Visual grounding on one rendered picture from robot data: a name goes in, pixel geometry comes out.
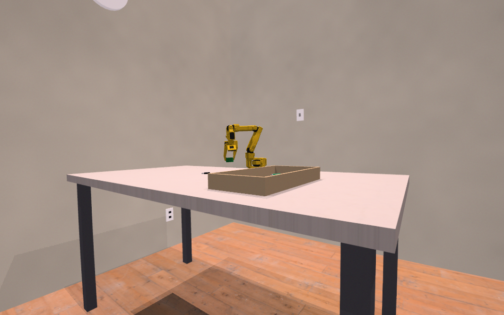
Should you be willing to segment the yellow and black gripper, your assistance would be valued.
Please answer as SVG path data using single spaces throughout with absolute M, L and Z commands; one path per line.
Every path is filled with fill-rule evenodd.
M 236 155 L 237 149 L 238 149 L 237 140 L 225 140 L 224 160 L 226 161 L 227 150 L 228 151 L 234 151 L 233 152 L 233 159 L 235 159 L 235 155 Z

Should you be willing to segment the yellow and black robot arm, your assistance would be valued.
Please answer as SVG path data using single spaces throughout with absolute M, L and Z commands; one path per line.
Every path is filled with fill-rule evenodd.
M 254 157 L 254 149 L 256 144 L 260 138 L 260 134 L 262 132 L 262 127 L 257 127 L 256 125 L 228 125 L 226 127 L 226 138 L 228 140 L 235 140 L 235 131 L 253 131 L 254 134 L 249 141 L 249 144 L 246 148 L 247 153 L 245 154 L 246 158 L 246 166 L 248 168 L 256 168 L 256 167 L 264 167 L 265 166 L 265 158 L 257 158 Z M 253 161 L 252 161 L 253 160 Z M 252 166 L 253 165 L 253 166 Z

